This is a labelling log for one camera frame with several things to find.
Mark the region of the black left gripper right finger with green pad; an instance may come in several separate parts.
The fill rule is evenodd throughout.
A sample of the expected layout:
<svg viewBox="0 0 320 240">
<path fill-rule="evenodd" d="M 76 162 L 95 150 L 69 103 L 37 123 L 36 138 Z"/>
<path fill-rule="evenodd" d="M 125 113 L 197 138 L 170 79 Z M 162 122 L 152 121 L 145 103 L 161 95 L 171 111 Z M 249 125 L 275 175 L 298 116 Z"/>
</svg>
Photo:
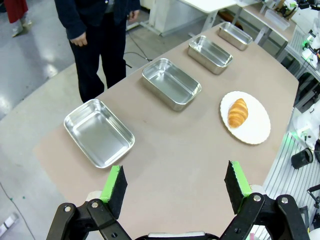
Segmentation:
<svg viewBox="0 0 320 240">
<path fill-rule="evenodd" d="M 224 178 L 235 217 L 221 240 L 245 240 L 254 225 L 264 226 L 272 240 L 308 240 L 295 199 L 289 194 L 271 199 L 254 192 L 238 161 L 229 161 Z"/>
</svg>

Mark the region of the person's right hand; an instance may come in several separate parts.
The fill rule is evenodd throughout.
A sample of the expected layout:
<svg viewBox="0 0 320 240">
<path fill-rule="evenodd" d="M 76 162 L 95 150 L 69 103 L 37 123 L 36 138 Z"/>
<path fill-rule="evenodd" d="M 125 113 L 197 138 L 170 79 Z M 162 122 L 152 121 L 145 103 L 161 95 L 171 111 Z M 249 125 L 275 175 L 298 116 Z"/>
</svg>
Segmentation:
<svg viewBox="0 0 320 240">
<path fill-rule="evenodd" d="M 86 46 L 88 44 L 86 32 L 74 39 L 71 39 L 70 42 L 78 47 Z"/>
</svg>

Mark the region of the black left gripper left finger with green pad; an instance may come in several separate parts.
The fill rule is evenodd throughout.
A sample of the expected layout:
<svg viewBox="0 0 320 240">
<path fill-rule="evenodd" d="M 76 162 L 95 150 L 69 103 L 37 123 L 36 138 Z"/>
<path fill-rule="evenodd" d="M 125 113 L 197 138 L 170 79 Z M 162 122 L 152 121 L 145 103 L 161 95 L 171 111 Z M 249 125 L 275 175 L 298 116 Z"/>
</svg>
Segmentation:
<svg viewBox="0 0 320 240">
<path fill-rule="evenodd" d="M 98 231 L 104 240 L 129 240 L 118 222 L 127 188 L 123 166 L 112 166 L 101 195 L 82 205 L 65 202 L 58 206 L 48 240 L 85 240 Z"/>
</svg>

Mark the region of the person's left hand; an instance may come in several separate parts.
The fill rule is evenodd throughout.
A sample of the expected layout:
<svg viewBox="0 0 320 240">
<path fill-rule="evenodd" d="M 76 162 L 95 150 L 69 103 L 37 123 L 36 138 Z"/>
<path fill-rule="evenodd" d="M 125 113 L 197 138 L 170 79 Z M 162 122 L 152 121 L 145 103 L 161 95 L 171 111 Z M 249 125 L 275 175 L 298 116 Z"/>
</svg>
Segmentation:
<svg viewBox="0 0 320 240">
<path fill-rule="evenodd" d="M 135 21 L 138 18 L 140 11 L 139 10 L 133 10 L 128 15 L 128 21 L 132 22 Z"/>
</svg>

